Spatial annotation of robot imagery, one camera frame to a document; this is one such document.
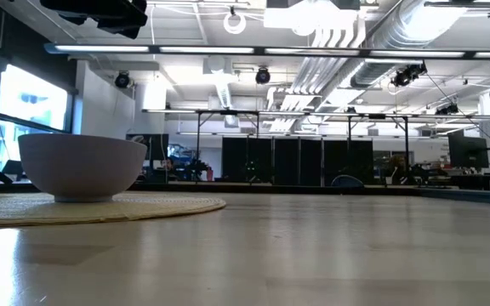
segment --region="woven placemat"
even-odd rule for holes
[[[123,193],[99,203],[56,203],[46,194],[0,194],[0,226],[131,221],[205,213],[225,205],[216,198],[150,192]]]

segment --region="window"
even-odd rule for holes
[[[0,121],[0,171],[8,160],[19,161],[20,150],[18,138],[29,133],[50,133],[33,127],[26,127],[13,122]]]
[[[1,74],[0,113],[64,129],[67,92],[12,65]]]

